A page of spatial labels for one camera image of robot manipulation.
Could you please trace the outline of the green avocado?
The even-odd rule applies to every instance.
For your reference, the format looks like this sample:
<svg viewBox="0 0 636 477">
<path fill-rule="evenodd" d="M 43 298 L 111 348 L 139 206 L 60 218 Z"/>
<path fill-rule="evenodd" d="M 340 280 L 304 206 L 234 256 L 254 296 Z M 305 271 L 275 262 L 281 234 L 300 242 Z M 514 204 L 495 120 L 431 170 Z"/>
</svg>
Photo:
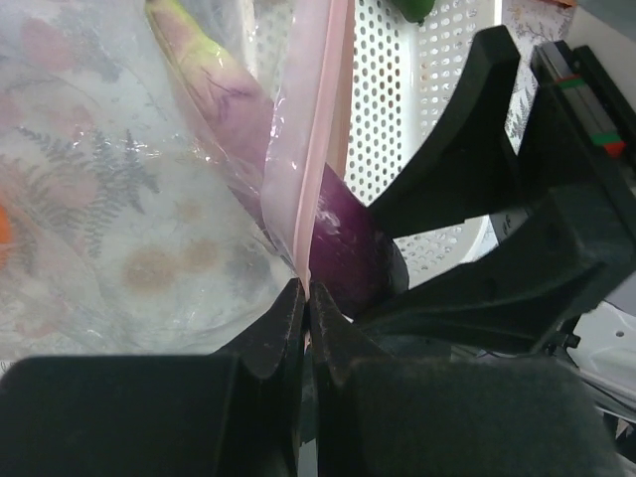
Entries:
<svg viewBox="0 0 636 477">
<path fill-rule="evenodd" d="M 391 3 L 408 22 L 421 24 L 433 10 L 435 0 L 391 0 Z"/>
</svg>

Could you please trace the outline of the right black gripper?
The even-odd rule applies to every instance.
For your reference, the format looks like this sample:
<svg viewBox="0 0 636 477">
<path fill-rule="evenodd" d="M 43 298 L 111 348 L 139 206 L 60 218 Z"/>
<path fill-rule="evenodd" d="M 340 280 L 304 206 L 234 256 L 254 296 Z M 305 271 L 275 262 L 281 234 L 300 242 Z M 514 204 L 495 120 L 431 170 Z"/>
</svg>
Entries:
<svg viewBox="0 0 636 477">
<path fill-rule="evenodd" d="M 503 25 L 476 33 L 442 116 L 370 211 L 393 239 L 499 213 L 517 200 L 505 131 L 520 54 Z M 532 198 L 559 192 L 590 266 L 576 319 L 635 270 L 635 110 L 588 46 L 543 43 L 519 160 Z"/>
</svg>

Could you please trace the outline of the clear zip top bag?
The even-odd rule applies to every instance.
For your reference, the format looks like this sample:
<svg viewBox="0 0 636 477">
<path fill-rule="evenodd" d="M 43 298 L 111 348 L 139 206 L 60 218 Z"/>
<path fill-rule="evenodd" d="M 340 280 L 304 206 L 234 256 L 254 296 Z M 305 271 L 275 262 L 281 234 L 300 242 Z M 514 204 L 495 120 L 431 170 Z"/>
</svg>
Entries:
<svg viewBox="0 0 636 477">
<path fill-rule="evenodd" d="M 299 278 L 199 146 L 147 2 L 1 5 L 3 360 L 212 351 Z M 250 72 L 239 1 L 177 2 Z"/>
</svg>

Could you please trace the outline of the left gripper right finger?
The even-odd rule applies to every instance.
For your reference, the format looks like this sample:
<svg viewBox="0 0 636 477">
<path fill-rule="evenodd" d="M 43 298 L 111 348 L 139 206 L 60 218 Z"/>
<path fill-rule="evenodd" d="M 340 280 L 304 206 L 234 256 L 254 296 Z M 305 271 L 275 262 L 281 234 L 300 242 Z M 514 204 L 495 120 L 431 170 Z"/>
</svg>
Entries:
<svg viewBox="0 0 636 477">
<path fill-rule="evenodd" d="M 322 476 L 617 476 L 578 377 L 548 360 L 398 359 L 310 289 Z"/>
</svg>

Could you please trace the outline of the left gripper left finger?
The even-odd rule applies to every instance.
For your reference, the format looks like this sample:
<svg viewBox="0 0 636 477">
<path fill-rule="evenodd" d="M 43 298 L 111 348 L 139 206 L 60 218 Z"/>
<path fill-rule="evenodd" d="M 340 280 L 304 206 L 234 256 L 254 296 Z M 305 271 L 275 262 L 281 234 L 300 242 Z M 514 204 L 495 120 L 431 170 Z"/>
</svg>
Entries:
<svg viewBox="0 0 636 477">
<path fill-rule="evenodd" d="M 34 357 L 1 380 L 5 476 L 293 476 L 305 293 L 205 356 Z"/>
</svg>

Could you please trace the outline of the orange fruit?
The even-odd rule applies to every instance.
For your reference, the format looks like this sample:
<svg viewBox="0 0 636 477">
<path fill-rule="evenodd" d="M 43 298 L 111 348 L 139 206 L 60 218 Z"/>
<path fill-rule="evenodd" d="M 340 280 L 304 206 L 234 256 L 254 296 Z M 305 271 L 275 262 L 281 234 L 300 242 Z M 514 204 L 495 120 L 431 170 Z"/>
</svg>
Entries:
<svg viewBox="0 0 636 477">
<path fill-rule="evenodd" d="M 9 216 L 4 207 L 0 207 L 0 243 L 12 242 L 12 228 Z"/>
</svg>

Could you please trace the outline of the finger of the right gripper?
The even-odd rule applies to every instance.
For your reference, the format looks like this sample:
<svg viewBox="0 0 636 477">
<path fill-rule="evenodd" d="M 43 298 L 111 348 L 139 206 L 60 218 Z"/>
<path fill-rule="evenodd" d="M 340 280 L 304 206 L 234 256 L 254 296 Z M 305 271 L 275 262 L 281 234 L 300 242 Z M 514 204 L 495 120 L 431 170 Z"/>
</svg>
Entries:
<svg viewBox="0 0 636 477">
<path fill-rule="evenodd" d="M 564 321 L 603 300 L 602 258 L 587 215 L 595 193 L 551 193 L 513 234 L 360 317 L 377 336 L 412 336 L 493 351 L 536 351 Z"/>
</svg>

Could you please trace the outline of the purple eggplant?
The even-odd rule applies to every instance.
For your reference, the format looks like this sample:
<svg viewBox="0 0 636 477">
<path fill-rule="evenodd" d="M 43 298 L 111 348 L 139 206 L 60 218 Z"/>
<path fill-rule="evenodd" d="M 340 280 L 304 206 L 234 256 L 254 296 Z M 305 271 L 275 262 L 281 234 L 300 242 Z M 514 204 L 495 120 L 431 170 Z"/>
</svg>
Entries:
<svg viewBox="0 0 636 477">
<path fill-rule="evenodd" d="M 347 155 L 354 4 L 295 3 L 277 94 L 181 3 L 145 13 L 199 146 L 301 281 L 348 317 L 406 291 L 398 247 L 332 168 Z"/>
</svg>

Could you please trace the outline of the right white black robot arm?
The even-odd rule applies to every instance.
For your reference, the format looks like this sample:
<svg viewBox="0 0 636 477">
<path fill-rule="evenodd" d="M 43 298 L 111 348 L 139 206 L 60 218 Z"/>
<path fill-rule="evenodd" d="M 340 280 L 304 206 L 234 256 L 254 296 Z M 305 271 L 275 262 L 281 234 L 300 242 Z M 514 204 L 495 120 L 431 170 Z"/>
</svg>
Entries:
<svg viewBox="0 0 636 477">
<path fill-rule="evenodd" d="M 454 94 L 405 168 L 372 203 L 393 238 L 490 216 L 499 240 L 360 314 L 381 333 L 446 339 L 574 365 L 601 406 L 635 413 L 635 56 L 599 44 L 592 20 L 536 46 L 538 88 L 519 147 L 505 120 L 520 55 L 503 26 L 477 32 Z"/>
</svg>

